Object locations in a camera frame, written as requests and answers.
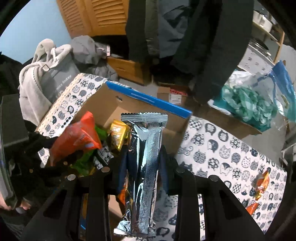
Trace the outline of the long yellow biscuit pack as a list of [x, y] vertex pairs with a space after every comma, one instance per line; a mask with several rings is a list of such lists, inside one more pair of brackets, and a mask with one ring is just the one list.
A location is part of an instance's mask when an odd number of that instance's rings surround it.
[[114, 120], [110, 126], [112, 149], [121, 150], [125, 144], [130, 127], [120, 120]]

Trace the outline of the large orange chips bag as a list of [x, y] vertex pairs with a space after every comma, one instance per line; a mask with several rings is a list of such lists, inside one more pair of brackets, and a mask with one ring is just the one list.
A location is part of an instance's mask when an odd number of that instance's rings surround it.
[[126, 196], [126, 189], [128, 185], [128, 171], [126, 171], [125, 181], [123, 183], [123, 187], [121, 192], [116, 196], [116, 201], [119, 204], [119, 208], [122, 214], [125, 213], [125, 196]]

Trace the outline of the silver foil snack pack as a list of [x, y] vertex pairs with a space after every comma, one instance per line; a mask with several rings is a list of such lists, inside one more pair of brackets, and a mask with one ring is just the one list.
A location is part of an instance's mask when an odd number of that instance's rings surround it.
[[159, 151], [168, 116], [165, 113], [123, 113], [129, 126], [126, 152], [125, 214], [114, 234], [154, 237]]

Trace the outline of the blue cardboard box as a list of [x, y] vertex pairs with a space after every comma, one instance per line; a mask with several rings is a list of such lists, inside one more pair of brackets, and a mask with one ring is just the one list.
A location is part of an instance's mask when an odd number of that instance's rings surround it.
[[[177, 151], [191, 111], [146, 95], [106, 78], [79, 74], [52, 105], [37, 127], [46, 137], [58, 137], [70, 124], [91, 112], [97, 126], [109, 128], [122, 113], [166, 113], [162, 142]], [[79, 240], [83, 198], [90, 176], [66, 180], [46, 201], [23, 235], [23, 240]]]

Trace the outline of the black snack bag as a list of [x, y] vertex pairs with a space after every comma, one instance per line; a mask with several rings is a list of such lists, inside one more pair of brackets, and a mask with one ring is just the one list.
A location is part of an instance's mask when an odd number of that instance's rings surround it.
[[109, 161], [113, 158], [112, 152], [108, 146], [103, 146], [102, 149], [96, 149], [93, 152], [93, 164], [97, 170], [109, 165]]

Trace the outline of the orange green wangwang bag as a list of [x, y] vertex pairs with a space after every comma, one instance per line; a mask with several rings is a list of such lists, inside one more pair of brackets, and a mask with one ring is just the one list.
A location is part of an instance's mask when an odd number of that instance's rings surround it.
[[254, 202], [253, 204], [247, 206], [246, 210], [250, 215], [252, 215], [252, 214], [254, 214], [254, 212], [258, 208], [258, 206], [259, 206], [259, 203]]

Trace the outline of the green pea snack bag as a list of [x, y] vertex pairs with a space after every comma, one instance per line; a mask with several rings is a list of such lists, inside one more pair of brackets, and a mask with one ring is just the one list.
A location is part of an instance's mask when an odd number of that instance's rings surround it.
[[[99, 128], [98, 126], [95, 126], [95, 130], [98, 134], [102, 146], [104, 146], [104, 142], [106, 141], [108, 136], [107, 131]], [[70, 166], [71, 169], [76, 170], [79, 176], [92, 175], [97, 170], [98, 166], [102, 167], [99, 161], [95, 162], [94, 160], [96, 152], [97, 150], [91, 150], [83, 154], [80, 159], [78, 159], [72, 166]]]

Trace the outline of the teal cloth in box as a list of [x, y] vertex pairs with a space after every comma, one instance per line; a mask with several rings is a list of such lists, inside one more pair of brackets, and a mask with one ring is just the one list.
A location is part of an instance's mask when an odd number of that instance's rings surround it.
[[277, 114], [276, 105], [249, 87], [224, 85], [213, 105], [230, 112], [235, 118], [260, 132], [271, 128], [271, 121]]

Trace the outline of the wooden louvered door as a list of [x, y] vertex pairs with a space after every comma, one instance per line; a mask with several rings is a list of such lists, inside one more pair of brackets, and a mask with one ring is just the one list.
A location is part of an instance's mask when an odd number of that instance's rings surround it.
[[129, 1], [59, 0], [57, 4], [71, 38], [126, 34]]

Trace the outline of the cat pattern tablecloth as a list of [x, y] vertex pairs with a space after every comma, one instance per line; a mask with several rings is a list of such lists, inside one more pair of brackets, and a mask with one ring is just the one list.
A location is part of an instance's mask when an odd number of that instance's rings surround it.
[[259, 206], [252, 218], [263, 233], [274, 223], [285, 192], [287, 173], [264, 154], [214, 123], [192, 114], [173, 154], [183, 168], [195, 175], [218, 176], [244, 207], [256, 202], [258, 175], [268, 170], [270, 182], [257, 201]]

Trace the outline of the grey white clothes pile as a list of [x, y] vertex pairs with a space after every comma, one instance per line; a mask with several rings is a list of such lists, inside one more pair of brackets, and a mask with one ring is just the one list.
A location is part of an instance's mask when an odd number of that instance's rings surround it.
[[118, 80], [107, 63], [110, 47], [89, 36], [75, 37], [57, 47], [53, 40], [39, 42], [32, 62], [19, 73], [20, 107], [23, 119], [38, 126], [52, 104], [79, 73]]

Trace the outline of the red snack bag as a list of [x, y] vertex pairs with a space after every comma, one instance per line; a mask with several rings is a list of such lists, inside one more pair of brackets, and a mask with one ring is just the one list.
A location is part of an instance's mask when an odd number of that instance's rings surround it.
[[101, 148], [102, 143], [95, 130], [93, 114], [87, 111], [78, 122], [67, 126], [62, 135], [55, 140], [50, 149], [49, 163], [55, 166], [57, 162], [76, 151], [86, 153]]

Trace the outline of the dark hanging coats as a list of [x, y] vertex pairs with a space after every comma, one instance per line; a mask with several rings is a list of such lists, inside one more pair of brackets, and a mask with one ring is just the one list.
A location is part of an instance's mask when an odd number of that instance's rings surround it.
[[205, 104], [241, 61], [252, 17], [253, 1], [130, 1], [129, 58]]

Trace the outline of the wooden shelf rack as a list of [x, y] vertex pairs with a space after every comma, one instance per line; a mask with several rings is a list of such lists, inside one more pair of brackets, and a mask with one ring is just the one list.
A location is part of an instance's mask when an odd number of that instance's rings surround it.
[[285, 32], [281, 26], [273, 24], [271, 19], [272, 16], [270, 13], [266, 16], [256, 10], [253, 10], [252, 24], [264, 34], [262, 42], [265, 42], [268, 38], [277, 44], [277, 51], [273, 58], [273, 63], [276, 63], [280, 59], [280, 52], [285, 40]]

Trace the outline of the small orange snack packet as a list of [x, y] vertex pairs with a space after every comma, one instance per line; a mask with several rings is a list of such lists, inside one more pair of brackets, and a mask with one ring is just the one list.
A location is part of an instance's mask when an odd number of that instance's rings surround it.
[[266, 192], [269, 182], [270, 182], [270, 177], [269, 177], [268, 170], [258, 175], [256, 184], [255, 184], [255, 195], [254, 195], [255, 201], [258, 201]]

